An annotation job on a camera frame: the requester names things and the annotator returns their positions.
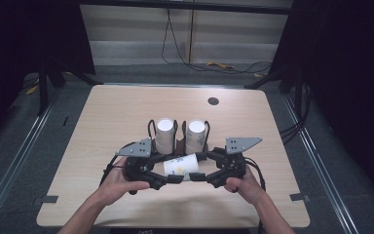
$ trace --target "white cup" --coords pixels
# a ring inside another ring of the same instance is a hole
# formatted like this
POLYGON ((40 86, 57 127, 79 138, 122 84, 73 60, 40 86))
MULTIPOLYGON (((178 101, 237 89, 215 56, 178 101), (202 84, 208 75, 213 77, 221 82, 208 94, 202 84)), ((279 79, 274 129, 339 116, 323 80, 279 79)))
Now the white cup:
POLYGON ((172 153, 174 132, 174 122, 171 119, 163 118, 159 120, 156 132, 156 148, 160 153, 172 153))
POLYGON ((202 120, 192 120, 186 133, 186 153, 202 152, 205 147, 206 124, 202 120))
POLYGON ((164 162, 164 173, 168 175, 184 176, 183 180, 190 180, 190 173, 199 172, 196 154, 174 158, 164 162))

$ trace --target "light wood tabletop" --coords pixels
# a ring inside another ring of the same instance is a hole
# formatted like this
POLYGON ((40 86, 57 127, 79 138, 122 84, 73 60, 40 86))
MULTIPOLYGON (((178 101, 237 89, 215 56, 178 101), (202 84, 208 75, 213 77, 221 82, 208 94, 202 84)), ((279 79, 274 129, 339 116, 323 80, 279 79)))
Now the light wood tabletop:
MULTIPOLYGON (((267 192, 292 227, 310 223, 303 201, 291 201, 300 193, 281 142, 272 111, 261 91, 224 88, 148 86, 93 87, 75 131, 59 164, 49 196, 56 203, 42 205, 37 222, 62 226, 97 188, 103 170, 122 146, 148 137, 151 119, 207 120, 209 150, 224 147, 226 137, 262 137, 243 153, 260 167, 267 192), (219 103, 208 103, 217 98, 219 103)), ((181 128, 177 138, 182 139, 181 128)), ((199 163, 201 173, 218 169, 215 162, 199 163)), ((154 171, 164 173, 163 164, 154 171)), ((239 194, 214 188, 206 182, 184 181, 160 190, 126 194, 107 207, 95 222, 99 226, 157 228, 247 228, 258 225, 256 210, 239 194)))

